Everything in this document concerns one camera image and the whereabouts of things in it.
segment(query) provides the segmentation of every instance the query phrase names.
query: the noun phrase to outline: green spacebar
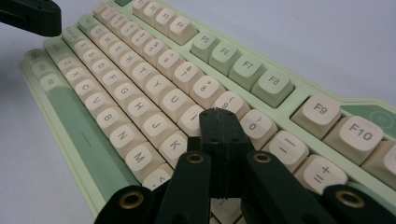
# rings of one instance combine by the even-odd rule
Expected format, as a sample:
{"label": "green spacebar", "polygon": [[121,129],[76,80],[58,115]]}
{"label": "green spacebar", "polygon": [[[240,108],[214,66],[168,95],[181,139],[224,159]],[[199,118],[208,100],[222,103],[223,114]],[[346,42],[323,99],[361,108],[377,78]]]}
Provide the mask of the green spacebar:
{"label": "green spacebar", "polygon": [[139,185],[71,89],[54,90],[49,95],[49,100],[106,201],[119,189]]}

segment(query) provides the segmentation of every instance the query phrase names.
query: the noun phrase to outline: mechanical keyboard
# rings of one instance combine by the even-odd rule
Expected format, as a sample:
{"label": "mechanical keyboard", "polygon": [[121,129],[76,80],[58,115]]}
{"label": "mechanical keyboard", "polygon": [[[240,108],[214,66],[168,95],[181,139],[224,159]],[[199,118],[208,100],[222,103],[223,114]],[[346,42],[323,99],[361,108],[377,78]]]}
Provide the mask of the mechanical keyboard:
{"label": "mechanical keyboard", "polygon": [[[396,108],[336,97],[161,1],[99,3],[21,70],[92,213],[170,179],[197,115],[233,111],[306,188],[348,184],[396,212]],[[213,199],[213,223],[243,223]]]}

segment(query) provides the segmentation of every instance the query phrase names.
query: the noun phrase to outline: green keyboard edge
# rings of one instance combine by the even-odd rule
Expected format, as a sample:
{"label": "green keyboard edge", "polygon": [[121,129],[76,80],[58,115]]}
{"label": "green keyboard edge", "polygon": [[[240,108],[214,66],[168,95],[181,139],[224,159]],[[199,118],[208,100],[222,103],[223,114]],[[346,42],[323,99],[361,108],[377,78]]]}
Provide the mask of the green keyboard edge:
{"label": "green keyboard edge", "polygon": [[[259,109],[261,112],[266,114],[269,118],[271,118],[278,126],[279,129],[286,129],[296,137],[300,139],[304,139],[304,142],[307,146],[312,150],[315,148],[315,153],[324,156],[328,160],[332,161],[334,164],[343,169],[348,176],[353,176],[353,181],[351,185],[356,188],[362,189],[372,197],[379,200],[383,205],[385,205],[394,215],[396,215],[396,194],[394,190],[385,184],[378,181],[373,176],[364,172],[359,166],[353,164],[348,161],[346,158],[335,152],[333,149],[323,146],[321,141],[316,137],[312,136],[310,133],[304,131],[297,124],[292,122],[290,118],[293,113],[299,108],[300,105],[311,95],[317,93],[323,93],[331,98],[333,98],[336,102],[340,104],[343,109],[343,116],[347,115],[358,115],[362,116],[368,120],[371,120],[378,126],[382,127],[386,138],[388,140],[396,139],[396,114],[393,111],[396,111],[396,107],[394,105],[389,105],[385,102],[382,102],[373,98],[345,98],[336,96],[328,91],[323,90],[321,87],[316,86],[310,81],[304,79],[303,77],[299,77],[291,71],[283,68],[282,66],[272,62],[271,60],[263,57],[262,55],[256,53],[254,50],[248,49],[247,47],[237,43],[232,40],[230,37],[222,35],[211,28],[204,26],[194,18],[189,17],[183,12],[177,10],[174,7],[171,7],[164,3],[163,1],[158,1],[162,3],[166,7],[172,8],[177,14],[185,16],[189,18],[198,28],[198,30],[203,31],[207,30],[210,33],[217,35],[217,37],[222,41],[228,41],[234,45],[236,45],[242,53],[252,54],[259,59],[261,59],[267,68],[275,68],[282,70],[283,72],[290,75],[291,82],[293,83],[295,89],[293,93],[278,107],[272,108],[271,106],[265,104],[258,98],[254,96],[248,96],[250,93],[248,91],[243,90],[241,87],[233,83],[230,79],[225,77],[222,74],[219,74],[214,68],[208,66],[206,63],[202,62],[200,59],[195,57],[190,53],[191,42],[190,40],[184,46],[179,46],[175,42],[171,41],[151,26],[145,24],[137,17],[132,15],[132,2],[126,4],[124,7],[120,7],[119,4],[115,3],[113,0],[108,2],[111,6],[121,11],[123,14],[127,15],[129,18],[132,18],[136,23],[138,23],[142,28],[148,30],[151,34],[153,34],[156,38],[161,39],[163,43],[168,45],[171,49],[175,49],[178,51],[187,61],[195,63],[198,67],[200,67],[204,73],[210,74],[212,77],[217,79],[227,90],[233,90],[238,95],[242,96],[249,105],[255,105],[256,109]],[[78,154],[78,151],[74,147],[72,139],[70,139],[69,135],[67,135],[67,131],[62,125],[62,121],[59,119],[58,115],[54,111],[50,100],[46,93],[44,93],[41,89],[39,82],[33,76],[31,69],[24,64],[21,63],[20,69],[23,73],[23,76],[28,84],[35,100],[45,118],[46,122],[49,125],[49,128],[66,160],[70,171],[72,172],[78,186],[86,199],[88,206],[91,208],[92,213],[96,216],[102,207],[106,203],[107,196],[104,196],[101,187],[98,187],[95,181],[93,180],[90,170],[85,165],[81,155]]]}

